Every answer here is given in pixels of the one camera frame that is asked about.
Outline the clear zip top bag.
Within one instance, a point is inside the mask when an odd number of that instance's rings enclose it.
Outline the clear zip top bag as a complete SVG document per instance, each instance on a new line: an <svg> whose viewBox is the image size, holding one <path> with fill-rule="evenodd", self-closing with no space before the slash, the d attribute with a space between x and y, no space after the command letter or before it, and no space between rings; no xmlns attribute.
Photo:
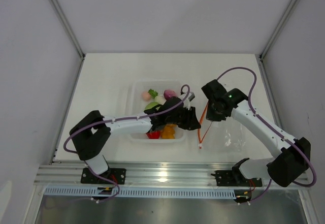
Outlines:
<svg viewBox="0 0 325 224"><path fill-rule="evenodd" d="M245 145L245 133L243 127L234 119L228 118L226 121L209 121L208 103L206 104L201 117L200 125L205 128L204 133L201 129L197 131L198 149L215 152L241 152Z"/></svg>

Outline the white radish with leaves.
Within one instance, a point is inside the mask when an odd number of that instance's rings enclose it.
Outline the white radish with leaves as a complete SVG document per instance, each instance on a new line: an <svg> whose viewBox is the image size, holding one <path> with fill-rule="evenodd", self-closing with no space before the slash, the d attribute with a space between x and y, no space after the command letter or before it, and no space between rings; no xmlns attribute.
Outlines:
<svg viewBox="0 0 325 224"><path fill-rule="evenodd" d="M156 90L150 89L148 90L148 93L156 103L163 105L166 102L165 97L163 95L158 94Z"/></svg>

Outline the green cabbage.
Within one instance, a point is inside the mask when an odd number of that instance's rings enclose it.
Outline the green cabbage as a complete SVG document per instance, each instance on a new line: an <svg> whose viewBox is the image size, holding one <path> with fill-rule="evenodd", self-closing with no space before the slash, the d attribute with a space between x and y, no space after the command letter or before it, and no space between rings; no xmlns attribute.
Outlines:
<svg viewBox="0 0 325 224"><path fill-rule="evenodd" d="M148 105L145 106L144 110L150 110L150 109L154 109L154 110L158 110L160 107L162 106L162 104L157 103L157 102L150 102Z"/></svg>

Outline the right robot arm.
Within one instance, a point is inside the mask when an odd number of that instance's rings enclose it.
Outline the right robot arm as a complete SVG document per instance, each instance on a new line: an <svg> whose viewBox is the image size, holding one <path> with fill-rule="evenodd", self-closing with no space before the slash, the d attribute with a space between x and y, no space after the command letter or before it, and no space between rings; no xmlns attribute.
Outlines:
<svg viewBox="0 0 325 224"><path fill-rule="evenodd" d="M203 90L208 99L207 119L222 121L233 118L245 126L268 149L271 158L244 158L232 167L232 180L244 185L252 178L268 178L282 187L297 184L296 179L307 170L312 172L313 186L316 172L310 161L311 144L302 137L295 138L265 119L252 105L251 96L234 88L227 91L222 85Z"/></svg>

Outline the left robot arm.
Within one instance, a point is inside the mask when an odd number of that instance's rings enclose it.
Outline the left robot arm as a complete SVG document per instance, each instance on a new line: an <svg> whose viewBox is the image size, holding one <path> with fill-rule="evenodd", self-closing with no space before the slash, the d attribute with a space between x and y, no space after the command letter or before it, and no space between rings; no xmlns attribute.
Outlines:
<svg viewBox="0 0 325 224"><path fill-rule="evenodd" d="M108 118L98 110L91 111L70 130L69 139L79 159L90 168L92 177L105 183L110 178L110 168L101 151L111 136L153 133L170 124L187 131L201 128L195 107L185 106L183 100L172 97L162 105L148 105L135 116Z"/></svg>

